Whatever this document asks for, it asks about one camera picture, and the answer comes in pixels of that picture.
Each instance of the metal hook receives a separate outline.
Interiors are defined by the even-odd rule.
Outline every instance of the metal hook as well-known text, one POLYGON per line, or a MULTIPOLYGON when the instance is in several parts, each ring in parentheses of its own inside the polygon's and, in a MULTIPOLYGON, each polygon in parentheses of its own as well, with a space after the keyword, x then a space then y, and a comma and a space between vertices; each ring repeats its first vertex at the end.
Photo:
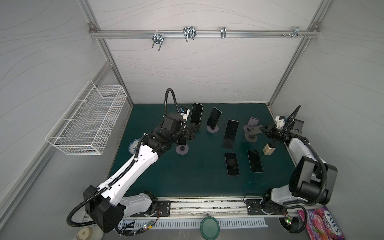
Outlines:
POLYGON ((194 40, 196 36, 196 29, 193 26, 188 26, 185 29, 183 29, 183 34, 187 42, 188 42, 188 38, 192 38, 194 40))
POLYGON ((221 38, 226 38, 227 36, 227 28, 226 27, 221 27, 221 38))
POLYGON ((153 46, 156 44, 160 44, 159 45, 159 50, 160 51, 160 48, 161 48, 161 45, 163 44, 163 41, 164 41, 164 38, 161 34, 158 34, 158 33, 155 33, 153 36, 152 36, 152 40, 153 40, 153 43, 152 43, 152 48, 153 46))

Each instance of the metal vent grille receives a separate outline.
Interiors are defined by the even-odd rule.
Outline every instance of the metal vent grille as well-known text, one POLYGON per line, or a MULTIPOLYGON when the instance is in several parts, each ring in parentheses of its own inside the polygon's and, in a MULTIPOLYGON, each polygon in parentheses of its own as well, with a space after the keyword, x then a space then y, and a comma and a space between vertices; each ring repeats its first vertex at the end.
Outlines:
MULTIPOLYGON (((200 228, 202 218, 187 218, 187 219, 159 219, 152 229, 192 229, 200 228)), ((222 229, 229 228, 258 228, 268 227, 265 224, 263 217, 247 217, 247 218, 217 218, 216 219, 222 229)), ((134 220, 123 220, 119 223, 118 228, 122 228, 134 220)), ((149 222, 148 219, 136 220, 134 228, 139 229, 144 224, 149 222)))

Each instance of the aluminum rail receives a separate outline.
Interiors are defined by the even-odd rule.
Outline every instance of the aluminum rail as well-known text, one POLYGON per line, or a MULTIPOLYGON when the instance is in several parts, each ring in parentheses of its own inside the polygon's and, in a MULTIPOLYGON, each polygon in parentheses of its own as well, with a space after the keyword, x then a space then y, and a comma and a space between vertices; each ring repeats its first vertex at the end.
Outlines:
MULTIPOLYGON (((153 34, 161 34, 164 38, 185 38, 180 30, 153 31, 95 31, 90 32, 92 38, 150 38, 153 34)), ((293 30, 227 30, 226 38, 291 38, 293 30)), ((319 31, 299 30, 296 38, 317 38, 319 31)), ((195 38, 221 38, 220 30, 196 30, 195 38)))

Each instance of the metal bracket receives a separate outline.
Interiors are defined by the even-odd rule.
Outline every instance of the metal bracket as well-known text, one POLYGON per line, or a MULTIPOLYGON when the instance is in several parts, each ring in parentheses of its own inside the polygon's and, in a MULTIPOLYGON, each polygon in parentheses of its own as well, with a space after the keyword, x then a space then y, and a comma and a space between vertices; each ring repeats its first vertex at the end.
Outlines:
POLYGON ((221 38, 225 38, 227 36, 227 28, 221 27, 221 38))
POLYGON ((193 26, 188 26, 183 29, 183 34, 186 41, 188 41, 188 38, 192 38, 194 40, 196 36, 196 29, 193 26))
POLYGON ((291 38, 305 37, 305 36, 303 36, 303 35, 301 35, 301 34, 299 33, 299 27, 296 27, 296 28, 293 30, 292 34, 289 34, 289 35, 291 36, 291 38))
MULTIPOLYGON (((160 217, 169 217, 170 201, 158 201, 156 207, 160 209, 160 217)), ((131 215, 131 217, 157 217, 158 214, 159 212, 158 210, 156 210, 152 216, 147 216, 144 213, 137 213, 137 214, 131 215)))
MULTIPOLYGON (((260 199, 246 199, 245 203, 247 205, 248 215, 265 215, 260 206, 260 199)), ((271 215, 282 215, 280 211, 275 211, 271 215)))
POLYGON ((88 26, 89 26, 89 32, 90 33, 95 33, 97 31, 96 29, 96 25, 92 22, 88 23, 88 26))
POLYGON ((164 41, 164 38, 161 34, 158 34, 158 33, 155 33, 153 36, 152 36, 152 40, 153 40, 153 43, 152 43, 152 48, 153 46, 156 44, 160 44, 159 45, 159 50, 160 51, 160 48, 161 48, 161 45, 163 44, 163 41, 164 41))
POLYGON ((310 28, 311 31, 319 31, 319 25, 320 22, 314 22, 312 27, 310 28))

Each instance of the smartphone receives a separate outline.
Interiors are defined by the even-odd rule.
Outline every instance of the smartphone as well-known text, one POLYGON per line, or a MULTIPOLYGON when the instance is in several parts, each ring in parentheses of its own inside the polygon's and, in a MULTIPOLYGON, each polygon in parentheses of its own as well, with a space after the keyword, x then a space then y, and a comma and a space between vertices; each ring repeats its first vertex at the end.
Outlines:
POLYGON ((228 120, 227 127, 225 128, 224 139, 229 141, 234 141, 238 127, 239 127, 238 121, 228 120))
POLYGON ((259 151, 248 150, 248 160, 249 165, 251 166, 251 172, 263 172, 259 151))
POLYGON ((192 105, 192 113, 191 113, 191 123, 194 123, 196 125, 200 124, 201 121, 201 113, 203 112, 203 104, 200 103, 194 103, 192 105))
POLYGON ((209 118, 208 118, 208 121, 207 121, 207 125, 211 129, 215 129, 217 121, 218 121, 220 115, 221 115, 221 111, 219 109, 217 109, 217 108, 213 108, 212 109, 211 115, 209 115, 209 118))
POLYGON ((234 152, 225 154, 225 164, 227 165, 227 172, 229 176, 240 175, 236 154, 234 152))

